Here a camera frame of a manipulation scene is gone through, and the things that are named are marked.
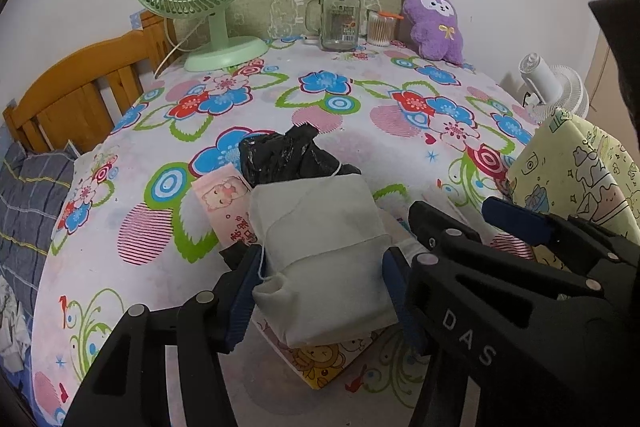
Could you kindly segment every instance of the wooden bed frame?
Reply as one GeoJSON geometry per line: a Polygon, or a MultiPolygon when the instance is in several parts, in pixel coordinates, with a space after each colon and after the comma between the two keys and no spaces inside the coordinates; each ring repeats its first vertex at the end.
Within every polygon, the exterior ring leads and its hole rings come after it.
{"type": "MultiPolygon", "coordinates": [[[[36,153],[64,148],[68,140],[81,152],[102,143],[114,123],[96,80],[106,77],[124,114],[142,94],[134,64],[148,58],[155,71],[172,48],[164,36],[162,17],[145,11],[140,19],[142,31],[132,30],[63,58],[33,83],[17,106],[7,107],[2,116],[14,139],[36,153]]],[[[167,23],[175,42],[174,26],[170,20],[167,23]]],[[[179,56],[176,51],[164,68],[179,56]]]]}

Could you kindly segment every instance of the white cloth bag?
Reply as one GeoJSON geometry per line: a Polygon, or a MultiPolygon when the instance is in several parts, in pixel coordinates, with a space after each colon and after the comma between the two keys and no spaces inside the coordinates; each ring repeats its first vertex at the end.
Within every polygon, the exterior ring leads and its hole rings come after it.
{"type": "Polygon", "coordinates": [[[268,275],[255,302],[287,346],[339,343],[397,322],[382,279],[393,240],[362,176],[257,185],[249,219],[268,275]]]}

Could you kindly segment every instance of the yellow cartoon book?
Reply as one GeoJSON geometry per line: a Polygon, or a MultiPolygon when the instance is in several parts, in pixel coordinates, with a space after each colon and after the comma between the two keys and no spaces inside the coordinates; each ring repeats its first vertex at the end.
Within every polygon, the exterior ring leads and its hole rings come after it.
{"type": "MultiPolygon", "coordinates": [[[[623,145],[593,123],[556,109],[507,172],[513,202],[543,214],[577,215],[640,245],[640,174],[623,145]]],[[[561,269],[545,247],[540,263],[561,269]]]]}
{"type": "Polygon", "coordinates": [[[290,348],[278,340],[258,308],[254,310],[252,321],[276,353],[312,389],[326,386],[380,336],[380,331],[374,331],[366,339],[326,346],[290,348]]]}

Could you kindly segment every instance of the cotton swab container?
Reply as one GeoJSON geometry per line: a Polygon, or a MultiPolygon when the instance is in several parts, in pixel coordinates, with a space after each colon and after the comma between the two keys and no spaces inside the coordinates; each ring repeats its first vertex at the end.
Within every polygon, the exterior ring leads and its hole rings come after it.
{"type": "Polygon", "coordinates": [[[388,46],[394,38],[396,23],[404,17],[388,12],[369,12],[367,42],[374,46],[388,46]]]}

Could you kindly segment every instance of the bed sheet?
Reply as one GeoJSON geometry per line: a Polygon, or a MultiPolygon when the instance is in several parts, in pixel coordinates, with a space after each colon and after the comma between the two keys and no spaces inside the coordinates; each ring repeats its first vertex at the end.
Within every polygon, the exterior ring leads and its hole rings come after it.
{"type": "MultiPolygon", "coordinates": [[[[181,305],[226,271],[190,185],[224,164],[239,168],[238,143],[247,135],[310,122],[321,132],[316,143],[359,167],[377,204],[397,218],[426,199],[485,242],[504,243],[479,209],[508,190],[507,168],[535,126],[492,79],[469,64],[422,60],[400,42],[340,54],[303,38],[268,44],[263,57],[225,71],[189,73],[174,64],[126,112],[72,188],[33,329],[34,395],[52,425],[62,423],[129,306],[181,305]]],[[[169,349],[172,425],[181,427],[176,358],[169,349]]],[[[278,427],[404,425],[426,370],[398,327],[321,391],[308,388],[252,325],[221,363],[239,425],[278,427]]]]}

